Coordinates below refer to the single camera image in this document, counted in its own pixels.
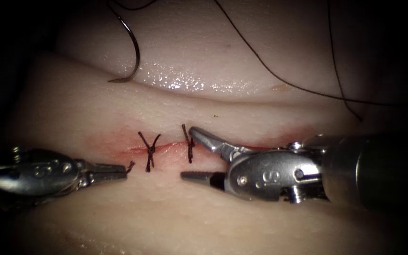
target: cut suture end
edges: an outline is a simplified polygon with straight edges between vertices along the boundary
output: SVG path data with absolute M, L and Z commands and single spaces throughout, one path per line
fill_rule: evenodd
M 126 173 L 129 173 L 135 165 L 136 165 L 136 163 L 134 161 L 130 161 L 130 164 L 127 167 L 127 172 Z

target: screw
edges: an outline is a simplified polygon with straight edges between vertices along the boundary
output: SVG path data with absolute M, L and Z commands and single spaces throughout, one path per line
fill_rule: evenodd
M 244 186 L 245 184 L 247 184 L 248 183 L 248 179 L 247 179 L 247 177 L 246 176 L 239 176 L 238 178 L 237 178 L 237 183 L 238 183 L 238 185 L 239 186 Z
M 63 173 L 69 173 L 71 170 L 72 170 L 72 164 L 70 164 L 69 162 L 62 164 Z
M 302 179 L 305 176 L 303 171 L 301 169 L 295 170 L 295 178 L 297 179 Z

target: surgical suture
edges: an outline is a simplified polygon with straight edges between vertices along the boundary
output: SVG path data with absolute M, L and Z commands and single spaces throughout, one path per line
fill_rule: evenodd
M 146 139 L 144 139 L 144 136 L 141 132 L 138 132 L 139 136 L 141 137 L 141 139 L 143 140 L 144 144 L 147 147 L 147 165 L 146 165 L 146 172 L 151 172 L 151 165 L 152 168 L 155 167 L 154 163 L 153 163 L 153 153 L 155 152 L 155 143 L 157 142 L 158 138 L 161 136 L 161 134 L 159 134 L 155 140 L 152 143 L 152 146 L 150 146 Z
M 182 130 L 184 131 L 185 135 L 185 140 L 187 141 L 188 145 L 188 163 L 192 163 L 193 159 L 193 147 L 195 146 L 195 142 L 193 140 L 193 137 L 191 139 L 188 138 L 187 130 L 185 129 L 185 124 L 182 124 Z

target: skin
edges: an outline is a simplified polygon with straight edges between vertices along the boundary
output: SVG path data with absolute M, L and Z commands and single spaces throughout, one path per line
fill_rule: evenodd
M 221 4 L 273 72 L 340 96 L 326 3 Z M 135 79 L 107 82 L 130 73 L 134 49 L 101 1 L 85 6 L 62 29 L 55 52 L 38 53 L 2 137 L 6 144 L 91 162 L 136 165 L 125 182 L 82 189 L 18 216 L 9 229 L 17 233 L 20 249 L 42 254 L 397 251 L 400 233 L 389 216 L 323 201 L 248 202 L 182 181 L 181 171 L 225 171 L 227 164 L 200 145 L 189 164 L 180 125 L 199 126 L 238 144 L 278 147 L 318 133 L 400 129 L 405 112 L 351 103 L 365 118 L 360 123 L 343 102 L 283 84 L 262 67 L 212 1 L 161 0 L 136 12 L 116 10 L 140 44 Z M 336 5 L 332 11 L 346 96 L 403 100 L 393 93 L 404 91 L 395 78 L 400 72 L 376 71 L 383 62 L 373 52 L 382 39 L 374 36 L 373 44 L 367 37 L 380 29 L 377 23 L 370 17 L 365 21 L 374 24 L 370 27 L 356 22 L 357 9 L 346 13 Z M 161 134 L 151 173 L 145 172 L 147 150 L 138 131 L 150 144 Z

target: black suture thread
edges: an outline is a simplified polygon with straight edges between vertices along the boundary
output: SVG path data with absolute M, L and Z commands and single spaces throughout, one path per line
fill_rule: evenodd
M 185 128 L 185 124 L 182 124 L 182 130 L 184 131 L 185 135 L 185 140 L 187 141 L 188 145 L 188 163 L 192 163 L 193 159 L 193 147 L 195 146 L 195 141 L 193 140 L 193 137 L 191 139 L 188 139 L 188 134 L 187 134 L 187 129 Z
M 127 32 L 129 33 L 130 38 L 132 39 L 133 44 L 135 45 L 135 51 L 136 51 L 136 53 L 137 53 L 136 61 L 137 61 L 137 64 L 138 64 L 138 65 L 136 66 L 135 71 L 134 71 L 130 76 L 128 76 L 128 77 L 126 77 L 126 78 L 116 79 L 116 80 L 112 80 L 112 81 L 111 81 L 111 82 L 118 82 L 118 83 L 120 82 L 120 83 L 123 83 L 123 82 L 127 82 L 127 81 L 131 80 L 131 79 L 133 78 L 134 74 L 136 73 L 136 71 L 137 71 L 138 68 L 139 68 L 139 59 L 140 59 L 140 57 L 139 57 L 139 47 L 138 47 L 138 43 L 137 43 L 137 41 L 136 41 L 136 38 L 135 38 L 135 36 L 133 35 L 133 33 L 131 32 L 129 26 L 123 21 L 123 19 L 120 17 L 120 15 L 117 14 L 117 12 L 111 8 L 111 6 L 109 5 L 109 1 L 110 1 L 110 0 L 107 0 L 107 3 L 108 3 L 109 8 L 110 8 L 111 11 L 118 17 L 118 19 L 120 20 L 120 22 L 124 25 L 125 29 L 126 29 Z M 140 9 L 146 8 L 146 7 L 150 6 L 152 3 L 156 2 L 157 0 L 153 0 L 153 1 L 151 1 L 151 2 L 149 2 L 149 3 L 147 3 L 147 4 L 145 4 L 145 5 L 143 5 L 143 6 L 141 6 L 141 7 L 138 7 L 138 8 L 127 8 L 127 7 L 125 7 L 124 5 L 122 5 L 121 3 L 119 3 L 117 0 L 111 0 L 111 1 L 113 1 L 115 4 L 117 4 L 118 6 L 120 6 L 121 8 L 123 8 L 123 9 L 125 9 L 125 10 L 133 11 L 133 10 L 140 10 Z M 259 56 L 259 54 L 257 54 L 257 52 L 253 49 L 253 47 L 252 47 L 252 46 L 248 43 L 248 41 L 242 36 L 242 34 L 241 34 L 240 31 L 237 29 L 237 27 L 235 26 L 235 24 L 232 22 L 232 20 L 230 19 L 230 17 L 229 17 L 228 14 L 226 13 L 226 11 L 223 9 L 223 7 L 221 6 L 221 4 L 220 4 L 217 0 L 213 0 L 213 1 L 217 4 L 217 6 L 220 8 L 220 10 L 223 12 L 223 14 L 226 16 L 226 18 L 227 18 L 227 19 L 229 20 L 229 22 L 231 23 L 232 27 L 236 30 L 237 34 L 238 34 L 238 35 L 240 36 L 240 38 L 244 41 L 244 43 L 248 46 L 248 48 L 251 50 L 251 52 L 256 56 L 256 58 L 259 60 L 259 62 L 262 64 L 262 66 L 264 66 L 264 68 L 265 68 L 270 74 L 272 74 L 275 78 L 277 78 L 277 79 L 280 80 L 281 82 L 285 83 L 286 85 L 289 85 L 289 86 L 294 87 L 294 88 L 296 88 L 296 89 L 299 89 L 299 90 L 301 90 L 301 91 L 305 91 L 305 92 L 308 92 L 308 93 L 311 93 L 311 94 L 315 94 L 315 95 L 318 95 L 318 96 L 323 96 L 323 97 L 327 97 L 327 98 L 331 98 L 331 99 L 335 99 L 335 100 L 341 100 L 341 101 L 346 102 L 346 105 L 347 105 L 347 102 L 355 102 L 355 103 L 364 103 L 364 104 L 377 105 L 377 106 L 390 106 L 390 107 L 391 107 L 391 106 L 395 106 L 395 107 L 403 106 L 403 104 L 401 104 L 401 103 L 383 103 L 383 102 L 372 102 L 372 101 L 366 101 L 366 100 L 350 99 L 350 98 L 345 98 L 345 97 L 342 98 L 342 97 L 338 97 L 338 96 L 333 96 L 333 95 L 324 94 L 324 93 L 320 93 L 320 92 L 317 92 L 317 91 L 305 89 L 305 88 L 302 88 L 302 87 L 300 87 L 300 86 L 298 86 L 298 85 L 294 85 L 294 84 L 292 84 L 292 83 L 286 81 L 284 78 L 281 78 L 281 77 L 279 77 L 277 74 L 275 74 L 275 73 L 264 63 L 264 61 L 261 59 L 261 57 Z
M 147 148 L 147 165 L 146 165 L 146 172 L 150 173 L 151 172 L 151 165 L 152 168 L 155 167 L 154 163 L 153 163 L 153 153 L 155 152 L 155 144 L 157 143 L 158 138 L 161 136 L 161 134 L 157 135 L 157 137 L 155 138 L 155 140 L 153 141 L 152 146 L 150 146 L 146 139 L 144 139 L 143 134 L 140 132 L 138 132 L 138 135 L 141 137 L 141 139 L 143 140 L 144 144 L 146 145 Z
M 333 59 L 333 69 L 335 70 L 336 80 L 338 81 L 338 87 L 340 88 L 341 97 L 344 100 L 344 105 L 346 106 L 347 110 L 349 110 L 357 119 L 358 121 L 362 122 L 363 118 L 358 115 L 354 109 L 352 109 L 349 104 L 347 104 L 346 96 L 344 95 L 344 91 L 342 90 L 342 85 L 340 81 L 340 75 L 338 73 L 338 68 L 336 68 L 336 58 L 335 58 L 335 48 L 333 43 L 333 33 L 332 33 L 332 19 L 330 18 L 330 0 L 327 0 L 327 16 L 328 16 L 328 32 L 330 34 L 330 47 L 331 47 L 331 58 Z
M 119 5 L 119 7 L 121 7 L 122 9 L 125 9 L 125 10 L 141 10 L 141 9 L 144 9 L 144 8 L 148 7 L 149 5 L 155 3 L 157 0 L 152 0 L 152 1 L 148 2 L 148 3 L 146 3 L 145 5 L 142 5 L 142 6 L 136 7 L 136 8 L 128 8 L 128 7 L 125 7 L 124 5 L 122 5 L 121 3 L 119 3 L 117 0 L 112 0 L 112 1 L 113 1 L 115 4 Z
M 126 173 L 129 173 L 132 171 L 132 168 L 136 165 L 136 163 L 134 161 L 130 161 L 130 164 L 127 167 L 127 171 Z

